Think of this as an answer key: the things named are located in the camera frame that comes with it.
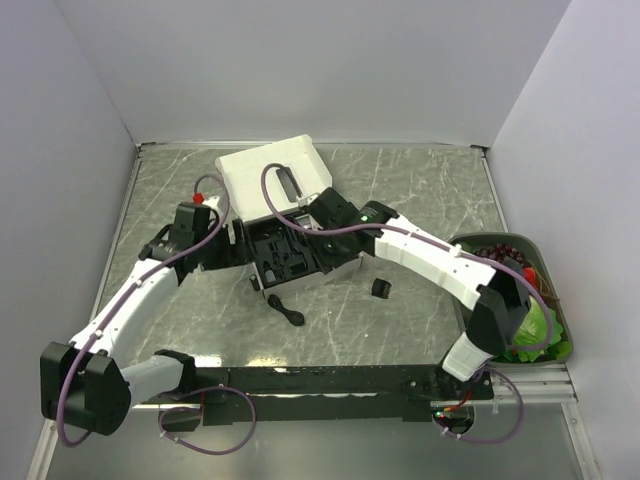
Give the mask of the black comb attachment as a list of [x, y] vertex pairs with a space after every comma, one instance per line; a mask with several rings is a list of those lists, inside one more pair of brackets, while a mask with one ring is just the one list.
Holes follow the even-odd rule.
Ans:
[[388, 299], [391, 289], [392, 284], [389, 281], [376, 278], [371, 285], [371, 295], [380, 299]]

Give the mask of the white hair clipper kit box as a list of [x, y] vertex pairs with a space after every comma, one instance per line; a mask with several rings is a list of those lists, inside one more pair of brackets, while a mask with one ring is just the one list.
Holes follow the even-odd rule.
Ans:
[[250, 262], [264, 297], [282, 295], [313, 283], [351, 273], [360, 259], [323, 273], [312, 252], [313, 235], [289, 228], [269, 209], [261, 189], [275, 210], [304, 229], [319, 224], [303, 210], [304, 203], [332, 185], [332, 176], [312, 138], [303, 134], [220, 156], [216, 168], [229, 193], [230, 206], [244, 224]]

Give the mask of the small black cylinder battery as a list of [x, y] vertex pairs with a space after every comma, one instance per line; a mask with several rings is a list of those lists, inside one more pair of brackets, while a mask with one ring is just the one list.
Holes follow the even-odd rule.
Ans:
[[261, 290], [261, 284], [256, 274], [251, 274], [249, 281], [254, 291], [259, 292]]

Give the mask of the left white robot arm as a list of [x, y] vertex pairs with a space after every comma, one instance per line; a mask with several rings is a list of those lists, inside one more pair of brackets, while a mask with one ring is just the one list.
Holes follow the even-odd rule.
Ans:
[[198, 387], [192, 356], [160, 350], [131, 367], [122, 361], [129, 343], [156, 307], [172, 295], [187, 275], [216, 257], [229, 214], [227, 197], [178, 205], [172, 223], [146, 243], [122, 287], [103, 310], [67, 343], [50, 343], [40, 357], [41, 410], [56, 424], [62, 443], [65, 429], [86, 435], [113, 434], [132, 407], [157, 395], [176, 402], [192, 398]]

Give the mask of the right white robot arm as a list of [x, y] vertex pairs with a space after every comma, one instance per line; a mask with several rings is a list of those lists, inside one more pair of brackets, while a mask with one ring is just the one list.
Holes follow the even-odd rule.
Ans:
[[472, 377], [512, 343], [531, 308], [531, 297], [513, 273], [512, 262], [501, 270], [466, 256], [463, 249], [424, 232], [396, 210], [377, 201], [356, 208], [329, 187], [298, 200], [323, 230], [363, 225], [358, 231], [324, 241], [330, 255], [364, 252], [403, 266], [453, 295], [467, 310], [466, 329], [448, 350], [436, 375], [438, 390], [459, 398]]

